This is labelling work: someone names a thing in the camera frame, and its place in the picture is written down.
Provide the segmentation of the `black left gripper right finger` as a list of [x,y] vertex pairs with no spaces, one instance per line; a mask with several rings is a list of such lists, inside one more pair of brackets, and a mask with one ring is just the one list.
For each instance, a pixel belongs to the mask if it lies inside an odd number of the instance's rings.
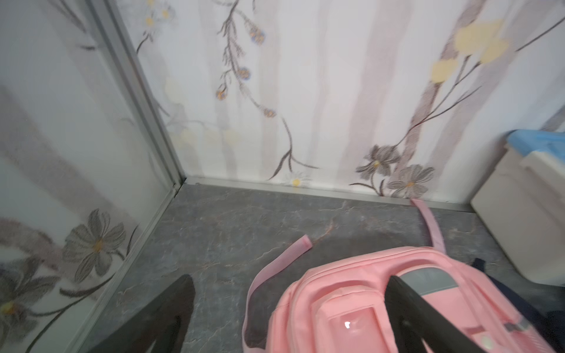
[[482,352],[407,283],[390,277],[385,307],[399,352]]

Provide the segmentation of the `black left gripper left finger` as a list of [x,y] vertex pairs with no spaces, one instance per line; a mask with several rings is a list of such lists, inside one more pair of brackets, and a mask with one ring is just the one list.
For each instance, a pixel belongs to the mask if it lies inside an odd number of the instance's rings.
[[92,352],[180,352],[194,312],[196,289],[184,274]]

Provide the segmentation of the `navy blue backpack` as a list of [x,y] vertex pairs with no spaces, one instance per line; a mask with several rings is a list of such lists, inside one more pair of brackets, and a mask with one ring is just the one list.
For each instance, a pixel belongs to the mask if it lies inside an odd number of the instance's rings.
[[540,313],[519,294],[490,275],[488,278],[513,306],[536,328],[556,352],[564,352],[564,311]]

